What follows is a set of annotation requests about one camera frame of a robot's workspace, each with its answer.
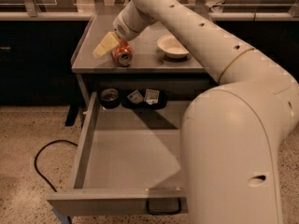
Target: black cabinet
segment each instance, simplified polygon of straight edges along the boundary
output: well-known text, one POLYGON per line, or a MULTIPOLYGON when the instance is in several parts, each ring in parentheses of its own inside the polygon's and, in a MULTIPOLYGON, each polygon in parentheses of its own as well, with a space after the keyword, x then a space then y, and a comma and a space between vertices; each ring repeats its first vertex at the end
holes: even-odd
POLYGON ((87 21, 1 21, 0 105, 80 105, 70 59, 87 21))

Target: gray countertop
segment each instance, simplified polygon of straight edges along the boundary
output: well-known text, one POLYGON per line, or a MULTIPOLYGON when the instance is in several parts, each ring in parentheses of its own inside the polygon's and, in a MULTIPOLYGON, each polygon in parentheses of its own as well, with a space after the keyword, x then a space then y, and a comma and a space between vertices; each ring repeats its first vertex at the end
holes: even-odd
POLYGON ((112 22, 120 13, 122 7, 99 7, 88 33, 85 36, 76 59, 73 63, 73 72, 78 74, 104 74, 104 73, 204 73, 205 70, 193 56, 174 60, 167 58, 157 48, 160 36, 170 32, 159 22, 148 27, 143 33, 130 41, 133 50, 133 59, 128 67, 119 67, 113 62, 111 54, 101 59, 93 57, 93 50, 100 43, 105 34, 113 31, 112 22))

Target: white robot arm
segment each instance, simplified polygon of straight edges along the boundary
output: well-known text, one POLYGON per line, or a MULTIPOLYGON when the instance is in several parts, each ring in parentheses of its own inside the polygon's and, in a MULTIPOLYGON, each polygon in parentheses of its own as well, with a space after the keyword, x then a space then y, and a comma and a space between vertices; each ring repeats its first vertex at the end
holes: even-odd
POLYGON ((114 20, 131 40, 160 21, 220 86, 181 126, 192 224, 282 224, 278 147, 299 119, 296 80, 250 44, 177 0, 132 0, 114 20))

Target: open drawer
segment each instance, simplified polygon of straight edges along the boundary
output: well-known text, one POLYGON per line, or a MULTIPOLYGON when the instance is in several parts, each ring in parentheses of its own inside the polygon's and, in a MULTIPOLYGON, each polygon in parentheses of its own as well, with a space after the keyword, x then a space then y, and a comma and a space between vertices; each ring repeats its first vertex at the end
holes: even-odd
POLYGON ((179 124, 188 101, 160 110, 105 110, 92 94, 67 192, 48 202, 64 216, 187 212, 179 124))

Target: black cable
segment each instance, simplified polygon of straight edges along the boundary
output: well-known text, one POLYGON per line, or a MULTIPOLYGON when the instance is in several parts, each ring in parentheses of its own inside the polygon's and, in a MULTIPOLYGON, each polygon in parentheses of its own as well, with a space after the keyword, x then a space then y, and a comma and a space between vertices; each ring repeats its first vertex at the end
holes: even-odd
MULTIPOLYGON (((48 144, 46 144, 45 146, 43 146, 36 154, 35 156, 35 169, 36 169, 36 172, 48 183, 48 185, 53 189, 53 191, 57 192, 57 189, 50 183, 50 181, 38 170, 38 167, 37 167, 37 160, 38 160, 38 157, 39 155, 41 154, 41 152, 46 148, 46 147, 49 147, 51 145, 54 145, 56 143, 61 143, 61 142, 65 142, 65 143, 68 143, 72 146, 75 146, 77 147, 78 145, 69 141, 69 140, 64 140, 64 139, 58 139, 58 140, 54 140, 52 142, 49 142, 48 144)), ((71 217, 67 217, 67 221, 69 224, 72 223, 72 219, 71 217)))

